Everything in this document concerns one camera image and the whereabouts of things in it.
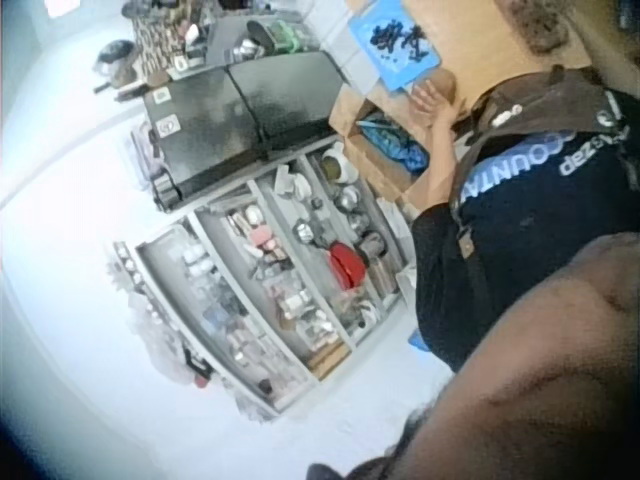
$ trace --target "wooden table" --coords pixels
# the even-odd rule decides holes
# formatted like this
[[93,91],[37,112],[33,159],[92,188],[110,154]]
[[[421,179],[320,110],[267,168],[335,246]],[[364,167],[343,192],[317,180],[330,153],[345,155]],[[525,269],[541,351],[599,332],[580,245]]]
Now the wooden table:
[[[347,0],[347,4],[358,11],[367,1]],[[442,67],[456,76],[458,95],[466,99],[467,106],[509,78],[550,70],[555,64],[567,68],[591,65],[574,32],[569,43],[552,55],[531,53],[494,0],[404,0],[403,3],[433,43],[442,58]],[[412,121],[404,92],[391,94],[379,82],[367,98],[429,149],[430,135],[422,125]]]

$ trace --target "cardboard box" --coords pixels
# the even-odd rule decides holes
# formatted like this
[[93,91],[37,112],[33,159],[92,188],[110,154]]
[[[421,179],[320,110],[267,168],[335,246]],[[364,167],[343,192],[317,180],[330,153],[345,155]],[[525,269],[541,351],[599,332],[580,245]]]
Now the cardboard box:
[[[375,188],[378,194],[390,202],[402,201],[409,203],[419,211],[426,210],[432,206],[429,192],[426,188],[429,170],[427,169],[418,179],[413,178],[404,166],[387,158],[386,155],[369,142],[362,135],[360,127],[356,124],[358,120],[380,107],[380,105],[374,104],[349,85],[344,84],[331,112],[329,125],[344,137],[345,156]],[[407,116],[409,114],[408,100],[407,105],[402,108],[404,111],[399,113]],[[414,122],[409,123],[414,126],[414,129],[418,129]],[[416,137],[411,131],[409,133],[414,138]],[[422,139],[419,143],[423,146],[425,146],[425,143],[430,143],[428,129],[420,129],[417,136]],[[434,185],[438,185],[448,178],[440,179]]]

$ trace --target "white floor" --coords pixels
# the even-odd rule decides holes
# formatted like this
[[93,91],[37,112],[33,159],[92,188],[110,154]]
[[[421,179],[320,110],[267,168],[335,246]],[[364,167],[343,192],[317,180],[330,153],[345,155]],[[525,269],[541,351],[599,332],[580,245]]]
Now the white floor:
[[[91,79],[78,77],[90,68],[94,47],[109,29],[120,35],[121,26],[60,45],[34,66],[25,81],[28,90],[4,126],[3,173],[29,170],[122,113],[109,98],[88,94]],[[127,326],[126,296],[110,284],[103,253],[105,242],[122,238],[134,226],[153,224],[160,215],[131,186],[120,160],[122,128],[69,150],[2,211],[2,275],[24,313],[20,331],[56,372],[41,375],[58,377],[96,421],[139,446],[170,479],[295,480],[304,478],[312,462],[346,472],[381,454],[397,440],[407,414],[434,398],[450,376],[433,355],[407,343],[415,317],[406,309],[369,339],[358,358],[269,425],[240,417],[221,388],[181,387],[154,370],[143,343]],[[62,437],[67,458],[94,458],[100,448],[108,449],[69,428],[88,421],[74,418],[73,409],[52,413],[48,391],[18,388],[19,382],[48,383],[37,373],[20,375],[22,368],[30,372],[28,350],[15,347],[11,330],[5,333],[0,388],[14,392],[5,397],[20,413],[18,423],[50,425],[39,442],[44,453],[47,447],[59,449]],[[52,415],[59,416],[58,423],[51,423]],[[119,454],[109,451],[98,457],[117,462]],[[93,478],[110,478],[106,472],[112,471],[96,464]]]

